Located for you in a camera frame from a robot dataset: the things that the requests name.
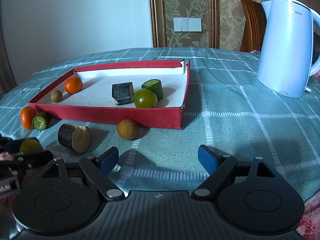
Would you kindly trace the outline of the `green tomato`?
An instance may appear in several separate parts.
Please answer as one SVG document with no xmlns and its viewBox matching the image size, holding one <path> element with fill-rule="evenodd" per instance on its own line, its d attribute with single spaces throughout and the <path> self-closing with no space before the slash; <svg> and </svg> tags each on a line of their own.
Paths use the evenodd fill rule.
<svg viewBox="0 0 320 240">
<path fill-rule="evenodd" d="M 20 145 L 21 154 L 33 154 L 43 152 L 43 147 L 35 138 L 29 138 L 22 141 Z"/>
<path fill-rule="evenodd" d="M 135 93 L 135 106 L 137 108 L 154 108 L 158 102 L 156 94 L 146 88 L 142 88 Z"/>
</svg>

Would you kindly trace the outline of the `green cucumber chunk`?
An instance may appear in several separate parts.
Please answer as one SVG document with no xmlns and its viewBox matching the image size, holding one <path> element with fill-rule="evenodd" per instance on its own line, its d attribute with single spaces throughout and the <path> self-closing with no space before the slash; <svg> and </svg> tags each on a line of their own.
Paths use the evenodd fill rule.
<svg viewBox="0 0 320 240">
<path fill-rule="evenodd" d="M 158 101 L 163 99 L 163 88 L 162 88 L 161 80 L 151 79 L 151 80 L 145 81 L 142 84 L 142 88 L 153 91 L 156 94 Z"/>
<path fill-rule="evenodd" d="M 40 112 L 36 114 L 32 120 L 33 127 L 39 131 L 43 131 L 47 129 L 48 124 L 49 124 L 49 121 L 47 118 L 47 114 L 44 112 Z"/>
</svg>

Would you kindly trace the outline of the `large orange tangerine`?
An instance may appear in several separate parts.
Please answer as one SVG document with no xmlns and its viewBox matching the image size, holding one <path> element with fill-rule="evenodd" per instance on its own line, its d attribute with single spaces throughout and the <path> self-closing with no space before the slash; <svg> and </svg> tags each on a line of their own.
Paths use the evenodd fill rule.
<svg viewBox="0 0 320 240">
<path fill-rule="evenodd" d="M 21 124 L 25 129 L 32 130 L 32 120 L 37 115 L 36 110 L 31 106 L 24 107 L 20 112 Z"/>
</svg>

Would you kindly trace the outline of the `brown longan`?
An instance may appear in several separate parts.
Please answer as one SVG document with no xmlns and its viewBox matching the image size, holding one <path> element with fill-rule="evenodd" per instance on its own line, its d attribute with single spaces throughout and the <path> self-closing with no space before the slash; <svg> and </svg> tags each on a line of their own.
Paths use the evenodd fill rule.
<svg viewBox="0 0 320 240">
<path fill-rule="evenodd" d="M 63 94 L 60 90 L 54 90 L 52 91 L 50 98 L 52 102 L 60 102 L 62 100 Z"/>
</svg>

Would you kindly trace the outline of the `small orange tangerine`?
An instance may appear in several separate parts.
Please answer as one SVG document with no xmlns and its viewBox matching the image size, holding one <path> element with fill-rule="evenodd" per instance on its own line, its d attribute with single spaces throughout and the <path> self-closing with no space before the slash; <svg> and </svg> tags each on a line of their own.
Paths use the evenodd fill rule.
<svg viewBox="0 0 320 240">
<path fill-rule="evenodd" d="M 82 89 L 82 80 L 77 76 L 72 76 L 65 81 L 64 89 L 68 94 L 75 94 Z"/>
</svg>

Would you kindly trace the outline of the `teal plaid bedsheet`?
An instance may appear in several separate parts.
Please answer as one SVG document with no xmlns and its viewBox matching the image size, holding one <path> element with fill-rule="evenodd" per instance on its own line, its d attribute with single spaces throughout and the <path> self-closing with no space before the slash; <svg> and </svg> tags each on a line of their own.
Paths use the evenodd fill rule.
<svg viewBox="0 0 320 240">
<path fill-rule="evenodd" d="M 207 178 L 197 159 L 205 144 L 239 160 L 264 157 L 307 201 L 319 193 L 319 82 L 300 99 L 279 95 L 256 78 L 259 54 L 205 48 L 131 48 L 82 55 L 35 72 L 1 99 L 1 135 L 36 137 L 53 155 L 79 158 L 57 141 L 62 124 L 43 132 L 26 130 L 20 111 L 41 90 L 75 67 L 124 61 L 186 59 L 190 85 L 183 129 L 142 128 L 134 141 L 119 137 L 114 125 L 90 123 L 90 154 L 119 149 L 111 173 L 122 190 L 192 190 Z"/>
</svg>

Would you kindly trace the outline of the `red shallow cardboard tray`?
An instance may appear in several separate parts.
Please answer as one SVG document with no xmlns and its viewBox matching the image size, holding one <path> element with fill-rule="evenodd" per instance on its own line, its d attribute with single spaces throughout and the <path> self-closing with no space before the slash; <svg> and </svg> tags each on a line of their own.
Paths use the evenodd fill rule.
<svg viewBox="0 0 320 240">
<path fill-rule="evenodd" d="M 134 92 L 151 79 L 159 79 L 163 99 L 154 108 L 119 105 L 112 86 L 131 82 Z M 124 119 L 140 126 L 182 129 L 190 82 L 190 61 L 151 60 L 97 64 L 68 71 L 40 91 L 29 105 L 52 117 L 118 124 Z"/>
</svg>

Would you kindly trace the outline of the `patterned curtain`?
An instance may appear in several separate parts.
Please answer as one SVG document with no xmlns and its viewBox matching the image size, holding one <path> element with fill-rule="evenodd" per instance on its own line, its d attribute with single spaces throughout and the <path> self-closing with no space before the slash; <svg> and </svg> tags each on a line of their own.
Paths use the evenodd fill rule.
<svg viewBox="0 0 320 240">
<path fill-rule="evenodd" d="M 13 77 L 7 54 L 5 52 L 2 35 L 0 34 L 0 97 L 11 91 L 16 87 L 16 82 Z"/>
</svg>

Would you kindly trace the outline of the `white electric kettle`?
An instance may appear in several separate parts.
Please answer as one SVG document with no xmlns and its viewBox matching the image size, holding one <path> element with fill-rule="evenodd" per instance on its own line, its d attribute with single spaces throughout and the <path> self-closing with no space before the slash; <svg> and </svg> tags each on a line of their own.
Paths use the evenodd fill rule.
<svg viewBox="0 0 320 240">
<path fill-rule="evenodd" d="M 261 5 L 267 24 L 257 79 L 281 95 L 300 98 L 309 77 L 319 71 L 319 61 L 312 60 L 319 14 L 297 0 L 265 0 Z"/>
</svg>

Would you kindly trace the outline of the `white wall switch panel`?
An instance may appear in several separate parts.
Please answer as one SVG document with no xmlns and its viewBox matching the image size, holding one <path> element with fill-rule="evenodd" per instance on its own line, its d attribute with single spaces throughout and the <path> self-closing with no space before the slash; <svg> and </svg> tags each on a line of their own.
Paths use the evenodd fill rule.
<svg viewBox="0 0 320 240">
<path fill-rule="evenodd" d="M 201 32 L 202 21 L 200 18 L 174 17 L 175 32 Z"/>
</svg>

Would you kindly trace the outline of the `gold picture frame moulding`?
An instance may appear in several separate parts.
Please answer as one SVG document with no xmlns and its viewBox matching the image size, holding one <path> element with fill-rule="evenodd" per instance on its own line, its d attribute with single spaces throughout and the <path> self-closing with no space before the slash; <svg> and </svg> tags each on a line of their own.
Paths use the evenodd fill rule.
<svg viewBox="0 0 320 240">
<path fill-rule="evenodd" d="M 219 48 L 219 0 L 150 0 L 154 47 Z M 174 31 L 175 18 L 201 19 L 201 31 Z"/>
</svg>

